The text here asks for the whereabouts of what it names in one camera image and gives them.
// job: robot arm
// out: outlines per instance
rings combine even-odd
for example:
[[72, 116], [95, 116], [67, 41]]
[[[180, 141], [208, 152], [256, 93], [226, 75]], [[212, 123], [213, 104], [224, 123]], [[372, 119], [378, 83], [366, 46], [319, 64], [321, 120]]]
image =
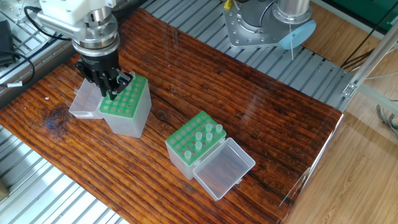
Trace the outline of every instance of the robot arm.
[[40, 5], [43, 26], [72, 38], [81, 55], [77, 69], [101, 89], [102, 96], [109, 93], [115, 99], [132, 80], [119, 66], [118, 22], [112, 15], [116, 0], [49, 0]]

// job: blue plastic part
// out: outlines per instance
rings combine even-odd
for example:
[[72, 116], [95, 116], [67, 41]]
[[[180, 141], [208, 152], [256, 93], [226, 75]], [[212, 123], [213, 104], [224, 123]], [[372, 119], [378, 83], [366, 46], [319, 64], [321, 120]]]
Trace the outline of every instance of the blue plastic part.
[[290, 44], [290, 40], [292, 39], [293, 48], [295, 48], [306, 41], [312, 35], [316, 27], [317, 23], [315, 23], [314, 20], [310, 20], [297, 29], [293, 30], [292, 33], [286, 35], [282, 40], [279, 41], [279, 45], [284, 49], [289, 50], [292, 48]]

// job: wooden tabletop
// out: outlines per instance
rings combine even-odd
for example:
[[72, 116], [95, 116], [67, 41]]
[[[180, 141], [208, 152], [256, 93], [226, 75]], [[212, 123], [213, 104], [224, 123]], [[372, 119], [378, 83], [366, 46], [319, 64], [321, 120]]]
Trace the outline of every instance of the wooden tabletop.
[[[342, 114], [138, 10], [120, 28], [120, 64], [149, 80], [140, 139], [68, 109], [83, 79], [59, 66], [0, 112], [0, 123], [131, 223], [276, 223]], [[201, 110], [256, 165], [215, 202], [172, 165], [165, 139]]]

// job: open box lid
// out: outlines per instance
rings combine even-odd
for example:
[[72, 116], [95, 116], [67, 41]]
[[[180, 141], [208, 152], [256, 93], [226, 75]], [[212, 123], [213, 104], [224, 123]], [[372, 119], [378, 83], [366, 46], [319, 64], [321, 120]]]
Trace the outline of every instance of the open box lid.
[[193, 169], [193, 177], [219, 200], [256, 164], [238, 145], [228, 138]]
[[84, 79], [73, 100], [69, 112], [80, 119], [102, 119], [100, 105], [104, 99], [101, 90], [95, 85]]

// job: light wood floor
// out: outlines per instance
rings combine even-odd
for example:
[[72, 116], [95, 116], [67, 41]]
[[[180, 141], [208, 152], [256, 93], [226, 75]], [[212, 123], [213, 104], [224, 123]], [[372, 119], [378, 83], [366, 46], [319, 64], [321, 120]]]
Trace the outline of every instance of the light wood floor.
[[[305, 46], [340, 66], [367, 33], [313, 7], [318, 27]], [[370, 38], [357, 55], [378, 43]], [[397, 59], [398, 50], [387, 55], [371, 76], [398, 71]], [[398, 75], [365, 84], [398, 100]], [[351, 100], [287, 223], [398, 223], [398, 139], [379, 121], [375, 108], [360, 93]]]

